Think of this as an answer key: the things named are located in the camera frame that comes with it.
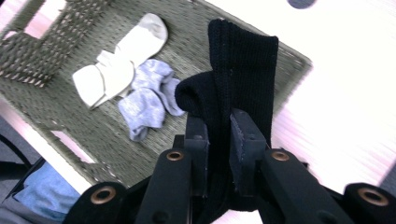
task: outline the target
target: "sock cuff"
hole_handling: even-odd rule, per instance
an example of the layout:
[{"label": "sock cuff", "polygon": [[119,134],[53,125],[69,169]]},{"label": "sock cuff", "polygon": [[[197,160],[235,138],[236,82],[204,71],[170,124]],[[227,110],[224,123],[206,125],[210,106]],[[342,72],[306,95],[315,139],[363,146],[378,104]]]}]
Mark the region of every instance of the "sock cuff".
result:
[{"label": "sock cuff", "polygon": [[251,33],[224,20],[213,20],[208,29],[213,70],[275,67],[278,39]]}]

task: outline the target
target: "table surface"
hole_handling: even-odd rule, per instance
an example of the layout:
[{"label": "table surface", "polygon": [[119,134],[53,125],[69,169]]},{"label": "table surface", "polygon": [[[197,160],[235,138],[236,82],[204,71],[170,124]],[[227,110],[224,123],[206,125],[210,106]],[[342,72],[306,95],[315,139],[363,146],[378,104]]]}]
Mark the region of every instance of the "table surface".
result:
[{"label": "table surface", "polygon": [[[21,2],[0,8],[0,29]],[[310,164],[338,192],[352,182],[379,185],[396,162],[396,2],[316,1],[295,9],[286,0],[207,0],[310,58],[313,69],[274,118],[273,146]],[[49,1],[26,30],[40,36],[62,8]],[[7,106],[0,113],[79,192],[88,182],[50,150]],[[218,223],[258,223],[257,213],[229,212]]]}]

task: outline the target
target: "black sock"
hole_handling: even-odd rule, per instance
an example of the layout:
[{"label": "black sock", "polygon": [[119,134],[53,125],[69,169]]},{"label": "black sock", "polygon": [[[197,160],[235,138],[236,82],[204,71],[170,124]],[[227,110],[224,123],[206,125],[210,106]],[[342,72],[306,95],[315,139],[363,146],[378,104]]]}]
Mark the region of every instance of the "black sock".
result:
[{"label": "black sock", "polygon": [[231,108],[247,111],[271,145],[278,43],[221,20],[210,22],[208,35],[213,71],[189,77],[176,89],[178,106],[201,117],[209,133],[209,191],[198,223],[210,223],[230,208]]}]

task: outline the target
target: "woven basket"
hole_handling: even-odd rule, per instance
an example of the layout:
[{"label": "woven basket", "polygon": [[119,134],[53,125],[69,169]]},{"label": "woven basket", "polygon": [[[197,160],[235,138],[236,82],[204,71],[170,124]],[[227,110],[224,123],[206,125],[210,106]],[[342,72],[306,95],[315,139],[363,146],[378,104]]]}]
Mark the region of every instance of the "woven basket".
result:
[{"label": "woven basket", "polygon": [[[186,117],[168,116],[160,130],[132,142],[117,99],[93,111],[80,100],[72,75],[112,51],[140,18],[160,16],[169,39],[155,58],[169,63],[180,79],[210,70],[207,25],[215,18],[262,34],[205,1],[68,0],[55,23],[36,39],[23,32],[44,0],[31,0],[0,36],[0,97],[46,138],[91,183],[119,181],[130,187],[152,173],[158,155],[185,130]],[[5,36],[10,31],[16,34]],[[275,113],[310,68],[299,52],[279,44]],[[51,131],[68,134],[96,163],[82,162]]]}]

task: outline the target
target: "wicker basket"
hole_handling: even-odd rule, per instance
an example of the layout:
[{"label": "wicker basket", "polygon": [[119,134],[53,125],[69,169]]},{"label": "wicker basket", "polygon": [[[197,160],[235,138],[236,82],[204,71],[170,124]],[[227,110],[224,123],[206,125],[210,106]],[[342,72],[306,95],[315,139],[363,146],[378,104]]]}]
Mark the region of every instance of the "wicker basket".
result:
[{"label": "wicker basket", "polygon": [[[215,18],[262,34],[205,1],[68,0],[41,39],[23,32],[44,0],[31,0],[1,33],[0,96],[91,183],[119,181],[132,186],[152,173],[158,155],[184,133],[185,119],[168,116],[160,130],[141,143],[111,100],[90,111],[78,97],[72,74],[95,63],[101,49],[112,51],[139,19],[151,12],[166,23],[169,39],[155,57],[169,63],[178,78],[210,70],[207,25]],[[9,38],[10,31],[17,32]],[[310,61],[280,43],[275,113],[310,68]],[[54,134],[67,133],[96,163],[82,162]]]}]

